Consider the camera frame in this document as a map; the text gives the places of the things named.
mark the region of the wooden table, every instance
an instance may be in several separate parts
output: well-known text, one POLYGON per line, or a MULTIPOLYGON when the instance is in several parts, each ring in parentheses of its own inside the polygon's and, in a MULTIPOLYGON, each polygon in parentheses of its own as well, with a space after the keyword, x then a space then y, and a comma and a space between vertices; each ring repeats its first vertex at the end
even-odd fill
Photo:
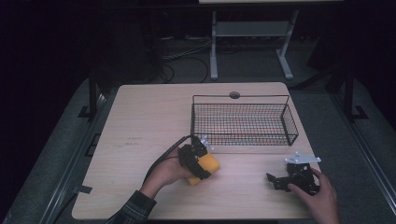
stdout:
MULTIPOLYGON (((289 94, 283 83, 211 83, 120 87, 73 208, 77 219, 109 218, 141 187, 150 165, 191 131, 193 95, 289 94)), ((274 190, 265 174, 286 176, 284 159, 312 154, 294 104, 299 136, 290 146, 214 146, 220 169, 192 187, 179 180, 163 188, 151 219, 310 218, 293 194, 274 190)))

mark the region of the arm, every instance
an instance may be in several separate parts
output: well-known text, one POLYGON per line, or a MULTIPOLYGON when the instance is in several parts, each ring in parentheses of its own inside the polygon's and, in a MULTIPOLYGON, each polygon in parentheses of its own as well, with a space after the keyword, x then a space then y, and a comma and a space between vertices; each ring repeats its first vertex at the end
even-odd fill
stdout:
POLYGON ((308 206, 315 221, 319 224, 338 224, 337 195, 334 193, 329 178, 316 169, 312 173, 319 179, 320 191, 311 196, 293 184, 288 184, 291 191, 296 193, 308 206))
POLYGON ((165 161, 159 163, 152 171, 140 190, 128 202, 111 217, 106 224, 110 223, 145 223, 149 213, 156 204, 154 198, 166 185, 175 183, 180 178, 193 177, 193 174, 178 162, 179 148, 173 150, 165 161))

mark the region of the black cable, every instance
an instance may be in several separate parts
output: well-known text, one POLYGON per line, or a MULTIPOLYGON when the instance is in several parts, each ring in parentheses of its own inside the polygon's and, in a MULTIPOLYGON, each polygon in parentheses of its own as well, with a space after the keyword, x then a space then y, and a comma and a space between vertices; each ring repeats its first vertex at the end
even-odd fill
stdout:
POLYGON ((143 183, 146 182, 147 178, 149 178, 149 175, 151 175, 152 171, 157 167, 158 164, 160 164, 162 161, 166 160, 166 157, 171 154, 173 150, 175 150, 180 144, 182 144, 184 141, 186 141, 188 138, 190 138, 191 135, 184 136, 180 138, 176 143, 174 143, 171 147, 169 147, 162 155, 160 158, 158 158, 152 165, 149 167, 148 172, 146 173, 145 179, 143 183))
POLYGON ((223 40, 222 42, 226 42, 227 45, 224 45, 224 43, 219 43, 219 49, 218 49, 219 54, 235 54, 241 51, 245 51, 248 48, 248 44, 243 42, 241 42, 241 44, 234 43, 233 41, 230 40, 223 40))
POLYGON ((172 71, 172 76, 170 78, 168 78, 168 76, 165 74, 164 71, 162 71, 162 74, 165 76, 165 78, 161 77, 161 75, 160 75, 160 78, 164 81, 163 84, 167 84, 167 83, 170 83, 172 81, 172 79, 175 77, 175 69, 168 64, 164 64, 163 66, 168 67, 172 71))
POLYGON ((190 41, 192 43, 204 43, 204 42, 207 42, 207 40, 210 40, 209 37, 199 37, 199 38, 196 38, 196 39, 185 37, 184 39, 187 40, 187 41, 190 41))
POLYGON ((209 66, 203 61, 203 60, 201 60, 201 59, 199 59, 199 58, 195 58, 195 57, 180 57, 180 58, 177 58, 177 59, 173 59, 173 60, 171 60, 171 61, 176 61, 176 60, 181 60, 181 59, 193 59, 193 60, 196 60, 196 61, 198 61, 198 62, 200 62, 200 63, 202 63, 204 66, 205 66, 205 76, 204 76, 204 78, 199 82, 199 83, 203 83, 203 82, 205 82, 205 80, 207 79, 207 77, 209 76, 209 66))
POLYGON ((195 53, 202 53, 203 50, 210 49, 211 42, 212 41, 210 39, 207 39, 206 43, 204 43, 203 45, 201 45, 199 47, 196 47, 194 49, 189 49, 189 50, 186 50, 184 52, 176 53, 174 55, 164 55, 163 59, 172 61, 174 59, 178 59, 178 58, 181 58, 181 57, 184 57, 184 56, 187 56, 187 55, 191 55, 191 54, 195 54, 195 53))

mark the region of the small hole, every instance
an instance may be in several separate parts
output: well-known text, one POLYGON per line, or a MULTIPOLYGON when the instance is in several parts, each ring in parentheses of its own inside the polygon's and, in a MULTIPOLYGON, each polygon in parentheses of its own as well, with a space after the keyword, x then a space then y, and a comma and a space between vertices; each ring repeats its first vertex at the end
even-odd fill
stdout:
POLYGON ((239 92, 237 92, 237 91, 232 91, 232 92, 230 92, 229 96, 232 99, 238 99, 241 96, 241 94, 239 94, 239 92))

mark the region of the white bracket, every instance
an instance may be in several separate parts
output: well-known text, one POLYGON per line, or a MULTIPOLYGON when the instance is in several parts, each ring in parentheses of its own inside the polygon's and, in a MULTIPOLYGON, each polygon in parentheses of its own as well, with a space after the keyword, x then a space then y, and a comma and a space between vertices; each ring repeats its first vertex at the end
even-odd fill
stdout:
POLYGON ((209 141, 207 141, 207 135, 204 135, 201 139, 201 143, 208 149, 213 150, 214 148, 210 145, 209 141))
POLYGON ((302 164, 302 163, 320 162, 320 161, 321 159, 319 157, 301 154, 298 151, 296 151, 294 156, 292 156, 291 158, 285 159, 285 162, 293 163, 293 164, 302 164))

